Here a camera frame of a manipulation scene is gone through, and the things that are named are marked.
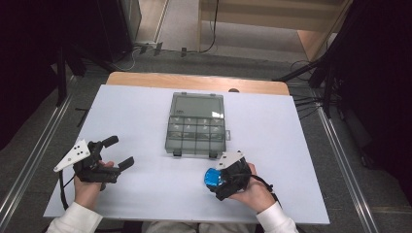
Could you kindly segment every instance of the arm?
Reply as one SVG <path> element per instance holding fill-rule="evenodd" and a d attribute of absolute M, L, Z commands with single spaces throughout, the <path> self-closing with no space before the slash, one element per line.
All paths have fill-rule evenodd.
<path fill-rule="evenodd" d="M 113 167 L 113 162 L 104 164 Z M 103 218 L 94 211 L 101 183 L 83 183 L 75 177 L 75 201 L 63 216 L 55 218 L 48 232 L 94 232 Z"/>
<path fill-rule="evenodd" d="M 252 174 L 256 175 L 255 165 L 249 164 Z M 238 200 L 257 212 L 257 220 L 265 232 L 270 233 L 297 233 L 294 221 L 286 216 L 272 194 L 266 186 L 254 178 L 249 180 L 249 184 L 242 192 L 237 192 L 230 196 L 231 199 Z"/>

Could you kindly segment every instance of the wooden table edge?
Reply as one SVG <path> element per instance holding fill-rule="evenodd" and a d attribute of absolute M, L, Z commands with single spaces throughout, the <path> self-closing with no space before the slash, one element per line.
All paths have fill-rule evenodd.
<path fill-rule="evenodd" d="M 229 91 L 234 88 L 241 93 L 290 95 L 285 83 L 234 77 L 113 72 L 106 84 L 214 91 Z"/>

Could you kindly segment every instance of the blue lens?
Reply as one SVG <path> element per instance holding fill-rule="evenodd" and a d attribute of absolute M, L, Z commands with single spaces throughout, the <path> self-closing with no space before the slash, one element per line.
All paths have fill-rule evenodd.
<path fill-rule="evenodd" d="M 219 186 L 222 184 L 221 171 L 209 168 L 205 174 L 205 183 L 210 186 Z"/>

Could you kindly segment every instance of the floor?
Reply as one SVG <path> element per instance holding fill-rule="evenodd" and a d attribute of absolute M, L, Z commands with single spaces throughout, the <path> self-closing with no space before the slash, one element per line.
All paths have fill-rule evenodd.
<path fill-rule="evenodd" d="M 144 7 L 144 4 L 151 2 L 158 7 L 145 10 L 150 9 L 151 6 Z M 183 11 L 188 17 L 193 17 L 193 11 L 188 8 L 193 10 L 195 7 L 189 2 L 194 1 L 140 0 L 143 17 L 145 11 L 154 9 L 157 11 L 157 18 L 154 19 L 152 28 L 147 28 L 147 31 L 152 30 L 155 33 L 147 33 L 150 36 L 142 39 L 141 42 L 154 45 L 163 42 L 164 51 L 158 55 L 155 55 L 154 50 L 148 50 L 143 54 L 136 52 L 132 54 L 133 59 L 126 57 L 117 65 L 124 69 L 130 68 L 130 72 L 270 80 L 280 78 L 306 63 L 303 48 L 293 30 L 271 31 L 268 28 L 236 27 L 221 23 L 217 25 L 215 45 L 207 54 L 194 53 L 181 57 L 179 52 L 167 51 L 179 51 L 183 47 L 188 50 L 194 49 L 192 22 L 189 23 L 190 25 L 184 25 L 186 21 L 181 18 L 184 14 L 179 14 Z M 204 22 L 203 28 L 205 31 L 202 48 L 207 48 L 210 45 L 208 41 L 211 39 L 208 31 L 209 22 Z M 99 85 L 105 83 L 108 78 L 107 72 L 101 68 L 88 61 L 85 61 L 85 64 L 87 72 L 83 78 L 72 77 L 68 71 L 70 95 L 67 105 L 63 106 L 64 108 L 56 108 L 54 106 L 56 92 L 53 92 L 20 128 L 9 145 L 0 151 L 0 163 L 3 164 L 0 171 L 2 179 L 0 198 L 6 200 L 13 189 L 24 190 L 21 195 L 11 198 L 17 205 L 8 210 L 10 215 L 1 218 L 0 232 L 40 232 L 51 221 L 43 218 L 43 212 L 57 181 L 52 167 L 75 143 L 81 130 L 80 123 L 85 112 L 76 109 L 90 108 Z M 288 82 L 296 104 L 305 102 L 299 100 L 301 98 L 322 94 L 321 88 L 314 90 L 308 87 L 305 80 L 309 78 L 310 74 L 304 74 Z M 331 225 L 302 225 L 301 228 L 305 232 L 412 232 L 412 209 L 400 191 L 397 181 L 385 171 L 370 170 L 362 166 L 360 151 L 337 111 L 332 109 L 332 119 L 325 120 L 323 112 L 316 103 L 304 104 L 296 107 L 296 110 L 301 117 L 302 129 L 331 221 Z M 46 131 L 51 118 L 55 118 L 58 125 L 54 130 Z M 332 123 L 342 146 L 340 153 L 344 153 L 346 164 L 349 165 L 349 178 L 347 170 L 342 169 L 340 155 L 337 155 L 335 147 L 331 145 L 333 141 L 331 136 L 326 133 L 326 126 L 329 123 Z M 43 145 L 38 144 L 40 138 L 47 139 Z M 29 176 L 30 182 L 17 187 L 20 175 L 25 174 L 25 171 L 31 171 L 30 169 L 32 170 Z M 351 191 L 354 189 L 353 185 L 358 186 L 358 191 L 364 198 L 363 204 L 370 211 L 370 218 L 366 218 L 369 220 L 367 223 L 363 222 L 364 213 L 360 213 L 357 209 L 359 202 Z M 99 228 L 122 225 L 122 221 L 105 219 Z"/>

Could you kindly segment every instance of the metal frame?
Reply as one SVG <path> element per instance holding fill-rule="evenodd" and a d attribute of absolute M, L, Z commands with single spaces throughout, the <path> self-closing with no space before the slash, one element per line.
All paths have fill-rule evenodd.
<path fill-rule="evenodd" d="M 314 90 L 313 94 L 314 96 L 320 96 Z M 346 153 L 339 141 L 339 137 L 337 136 L 336 130 L 333 126 L 333 120 L 331 118 L 327 118 L 322 108 L 318 110 L 318 113 L 321 118 L 322 124 L 324 125 L 327 137 L 329 138 L 333 153 L 336 156 L 336 161 L 339 165 L 340 171 L 342 172 L 349 193 L 351 194 L 352 200 L 354 201 L 354 205 L 360 217 L 360 222 L 363 226 L 364 232 L 378 233 L 378 226 L 361 191 L 361 187 L 358 184 L 358 180 L 356 179 L 356 176 L 351 168 Z"/>
<path fill-rule="evenodd" d="M 72 76 L 69 81 L 70 89 L 74 89 L 78 84 L 78 78 Z M 72 93 L 69 93 L 67 98 L 62 102 L 60 107 L 55 108 L 54 112 L 51 115 L 51 118 L 46 125 L 45 130 L 37 141 L 36 146 L 33 151 L 30 153 L 26 163 L 21 169 L 20 174 L 18 175 L 15 183 L 12 188 L 9 190 L 6 198 L 3 200 L 0 208 L 0 232 L 6 230 L 7 225 L 9 224 L 10 219 L 12 218 L 18 203 L 20 202 L 24 191 L 28 187 L 31 179 L 34 176 L 36 169 L 38 168 L 40 161 L 43 158 L 43 155 L 49 145 L 49 142 L 52 140 L 55 130 L 57 129 L 59 123 L 61 122 L 64 114 L 66 113 L 67 107 L 69 106 L 72 100 Z"/>

